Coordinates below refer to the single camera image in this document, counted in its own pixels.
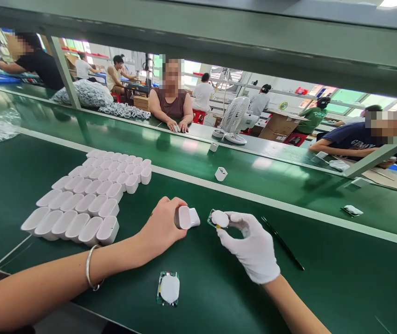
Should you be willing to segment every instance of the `white fan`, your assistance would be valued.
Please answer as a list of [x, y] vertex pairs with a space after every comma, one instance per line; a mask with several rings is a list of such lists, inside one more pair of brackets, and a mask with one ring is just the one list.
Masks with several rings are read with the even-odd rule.
[[249, 99], [245, 96], [236, 97], [232, 100], [223, 116], [223, 119], [212, 135], [217, 138], [224, 138], [235, 144], [244, 145], [246, 139], [239, 136], [240, 131], [252, 128], [259, 117], [247, 114]]

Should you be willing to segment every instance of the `gloved hand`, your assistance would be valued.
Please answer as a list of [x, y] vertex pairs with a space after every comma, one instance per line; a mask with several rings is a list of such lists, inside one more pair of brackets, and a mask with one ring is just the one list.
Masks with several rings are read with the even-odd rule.
[[247, 213], [226, 212], [229, 226], [241, 231], [244, 239], [232, 238], [224, 229], [217, 229], [221, 244], [239, 259], [249, 278], [265, 284], [279, 276], [280, 268], [274, 255], [273, 237], [259, 221]]

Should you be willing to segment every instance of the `bracelet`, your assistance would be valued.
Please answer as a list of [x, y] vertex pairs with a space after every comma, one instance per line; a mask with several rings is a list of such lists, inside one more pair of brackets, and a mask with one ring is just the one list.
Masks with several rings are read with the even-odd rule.
[[99, 287], [101, 286], [101, 284], [104, 283], [104, 280], [102, 280], [101, 283], [99, 283], [99, 284], [97, 284], [96, 286], [94, 286], [94, 285], [91, 283], [91, 280], [90, 280], [90, 259], [91, 259], [91, 254], [93, 253], [93, 250], [94, 250], [96, 247], [101, 247], [101, 246], [100, 246], [100, 245], [94, 245], [94, 246], [90, 249], [90, 253], [88, 253], [88, 257], [87, 257], [87, 265], [86, 265], [86, 267], [85, 267], [85, 275], [87, 276], [88, 285], [90, 285], [90, 288], [92, 288], [93, 291], [97, 291], [97, 290], [99, 289]]

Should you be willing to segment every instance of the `black pen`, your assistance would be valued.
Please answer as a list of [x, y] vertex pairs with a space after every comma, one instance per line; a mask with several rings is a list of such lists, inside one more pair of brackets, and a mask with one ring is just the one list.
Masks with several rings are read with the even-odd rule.
[[300, 262], [296, 259], [294, 256], [293, 252], [289, 247], [286, 245], [285, 241], [280, 237], [280, 235], [277, 233], [277, 231], [268, 223], [267, 219], [265, 217], [262, 217], [262, 220], [265, 222], [265, 224], [268, 226], [268, 228], [271, 230], [271, 232], [276, 236], [277, 240], [282, 244], [282, 247], [285, 248], [285, 251], [288, 253], [289, 257], [293, 259], [293, 261], [297, 264], [297, 266], [300, 268], [300, 270], [304, 271], [304, 267], [300, 264]]

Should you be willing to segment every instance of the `green t-shirt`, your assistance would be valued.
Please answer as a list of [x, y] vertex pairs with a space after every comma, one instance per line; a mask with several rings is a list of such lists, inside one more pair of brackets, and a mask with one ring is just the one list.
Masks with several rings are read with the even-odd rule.
[[305, 110], [299, 116], [305, 117], [307, 121], [300, 121], [299, 125], [297, 126], [296, 130], [311, 134], [313, 133], [314, 129], [318, 127], [318, 125], [322, 122], [324, 117], [327, 115], [327, 109], [321, 109], [319, 107], [314, 107]]

